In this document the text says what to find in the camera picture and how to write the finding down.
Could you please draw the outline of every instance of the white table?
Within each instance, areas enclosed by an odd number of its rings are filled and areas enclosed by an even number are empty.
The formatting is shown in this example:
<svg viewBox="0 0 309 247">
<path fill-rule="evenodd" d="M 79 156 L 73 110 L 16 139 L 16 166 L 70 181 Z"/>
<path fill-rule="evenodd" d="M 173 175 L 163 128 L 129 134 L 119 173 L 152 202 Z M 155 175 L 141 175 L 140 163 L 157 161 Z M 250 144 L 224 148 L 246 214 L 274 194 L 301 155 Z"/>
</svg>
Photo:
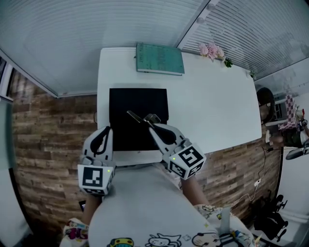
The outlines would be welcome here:
<svg viewBox="0 0 309 247">
<path fill-rule="evenodd" d="M 109 123 L 110 88 L 166 88 L 168 124 L 177 127 L 204 153 L 243 144 L 262 136 L 252 78 L 235 65 L 183 53 L 182 76 L 136 72 L 135 48 L 104 48 L 98 69 L 98 128 Z M 114 152 L 117 165 L 162 160 L 159 151 Z"/>
</svg>

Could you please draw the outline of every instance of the green book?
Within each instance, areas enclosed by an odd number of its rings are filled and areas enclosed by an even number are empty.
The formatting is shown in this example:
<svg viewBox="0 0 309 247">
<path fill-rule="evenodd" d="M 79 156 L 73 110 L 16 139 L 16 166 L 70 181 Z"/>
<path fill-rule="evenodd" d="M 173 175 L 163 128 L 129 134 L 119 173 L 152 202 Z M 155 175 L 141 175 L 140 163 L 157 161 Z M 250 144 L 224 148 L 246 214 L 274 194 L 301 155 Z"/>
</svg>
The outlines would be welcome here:
<svg viewBox="0 0 309 247">
<path fill-rule="evenodd" d="M 184 74 L 182 52 L 176 47 L 137 43 L 136 70 L 182 75 Z"/>
</svg>

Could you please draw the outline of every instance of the white cube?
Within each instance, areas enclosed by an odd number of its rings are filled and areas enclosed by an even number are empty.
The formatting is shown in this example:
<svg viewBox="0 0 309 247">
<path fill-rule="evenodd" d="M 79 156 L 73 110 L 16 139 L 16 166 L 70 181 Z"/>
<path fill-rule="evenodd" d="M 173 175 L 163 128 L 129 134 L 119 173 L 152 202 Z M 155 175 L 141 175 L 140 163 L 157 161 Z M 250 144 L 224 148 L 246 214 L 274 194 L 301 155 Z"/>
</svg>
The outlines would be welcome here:
<svg viewBox="0 0 309 247">
<path fill-rule="evenodd" d="M 85 193 L 107 195 L 114 175 L 112 166 L 78 165 L 79 187 Z"/>
<path fill-rule="evenodd" d="M 197 144 L 193 143 L 169 157 L 168 169 L 186 180 L 198 172 L 205 161 L 206 156 Z"/>
</svg>

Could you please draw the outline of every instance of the pink flower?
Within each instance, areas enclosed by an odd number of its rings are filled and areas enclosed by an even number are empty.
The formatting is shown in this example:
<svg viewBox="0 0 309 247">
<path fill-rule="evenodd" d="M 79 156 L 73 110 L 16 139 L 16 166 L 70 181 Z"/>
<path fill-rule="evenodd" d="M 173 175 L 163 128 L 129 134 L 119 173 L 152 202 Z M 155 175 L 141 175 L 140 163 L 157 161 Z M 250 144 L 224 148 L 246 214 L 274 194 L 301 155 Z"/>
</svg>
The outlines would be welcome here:
<svg viewBox="0 0 309 247">
<path fill-rule="evenodd" d="M 217 55 L 218 47 L 215 44 L 208 44 L 207 48 L 208 48 L 208 56 L 213 61 L 218 56 Z"/>
<path fill-rule="evenodd" d="M 200 43 L 198 44 L 199 52 L 201 53 L 202 56 L 207 56 L 208 54 L 208 48 L 205 44 Z"/>
<path fill-rule="evenodd" d="M 217 46 L 218 50 L 217 50 L 217 56 L 221 59 L 224 58 L 224 51 L 222 50 L 221 47 Z"/>
</svg>

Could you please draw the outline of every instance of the checkered cloth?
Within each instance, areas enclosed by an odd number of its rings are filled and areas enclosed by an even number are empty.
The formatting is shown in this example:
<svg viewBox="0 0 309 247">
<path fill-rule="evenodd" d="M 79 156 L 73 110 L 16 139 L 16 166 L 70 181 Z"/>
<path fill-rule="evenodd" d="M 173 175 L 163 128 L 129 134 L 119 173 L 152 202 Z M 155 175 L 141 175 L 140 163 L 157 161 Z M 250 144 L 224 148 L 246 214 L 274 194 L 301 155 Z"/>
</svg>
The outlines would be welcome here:
<svg viewBox="0 0 309 247">
<path fill-rule="evenodd" d="M 280 130 L 287 130 L 293 129 L 297 127 L 297 117 L 296 117 L 296 103 L 295 100 L 292 98 L 292 95 L 287 95 L 285 97 L 285 107 L 287 112 L 287 119 L 288 122 L 284 124 L 279 124 Z"/>
</svg>

